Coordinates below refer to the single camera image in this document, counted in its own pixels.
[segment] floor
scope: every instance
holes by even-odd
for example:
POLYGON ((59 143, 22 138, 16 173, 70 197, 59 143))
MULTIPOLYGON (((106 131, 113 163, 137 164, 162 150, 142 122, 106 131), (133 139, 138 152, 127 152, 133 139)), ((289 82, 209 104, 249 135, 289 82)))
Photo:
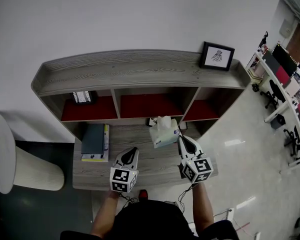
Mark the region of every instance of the floor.
POLYGON ((0 239, 59 240, 66 230, 89 233, 93 215, 91 192, 72 187, 74 145, 17 141, 34 156, 58 165, 65 176, 59 191, 13 186, 0 193, 0 239))
MULTIPOLYGON (((284 148, 283 129, 292 130, 289 110, 283 113, 286 125, 271 128, 264 118, 272 111, 265 109, 266 100, 249 87, 232 108, 206 133, 199 143, 205 152, 214 152, 219 174, 205 182, 214 214, 235 208, 234 219, 250 235, 261 232, 261 239, 288 240, 300 216, 300 168, 289 174, 279 171, 288 167, 290 150, 284 148)), ((189 184, 148 188, 150 199, 176 201, 189 184)), ((129 196, 137 196, 132 191, 129 196)), ((92 192, 95 215, 103 192, 92 192)), ((193 221, 192 193, 183 199, 184 216, 193 221)), ((117 212, 124 205, 120 200, 117 212)), ((223 215, 216 216, 216 221, 223 215)), ((252 239, 242 229, 241 240, 252 239)))

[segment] shelf compartment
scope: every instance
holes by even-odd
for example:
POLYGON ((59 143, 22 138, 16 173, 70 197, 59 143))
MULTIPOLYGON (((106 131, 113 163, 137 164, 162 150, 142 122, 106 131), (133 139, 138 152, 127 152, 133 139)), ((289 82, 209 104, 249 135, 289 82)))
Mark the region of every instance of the shelf compartment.
POLYGON ((194 100, 183 121, 218 119, 219 116, 207 100, 194 100))
POLYGON ((72 99, 64 103, 62 122, 117 119, 112 96, 99 96, 93 104, 75 104, 72 99))
POLYGON ((171 93, 122 95, 121 118, 181 117, 183 112, 171 93))

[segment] book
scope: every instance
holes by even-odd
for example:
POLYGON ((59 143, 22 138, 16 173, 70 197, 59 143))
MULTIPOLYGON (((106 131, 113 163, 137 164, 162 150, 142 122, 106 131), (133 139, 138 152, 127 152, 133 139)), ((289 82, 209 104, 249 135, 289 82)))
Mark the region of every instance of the book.
POLYGON ((84 162, 109 162, 109 138, 110 138, 110 126, 109 126, 109 124, 104 124, 102 154, 82 154, 81 161, 84 161, 84 162))
POLYGON ((102 155, 104 152, 104 124, 89 124, 82 138, 81 154, 102 155))

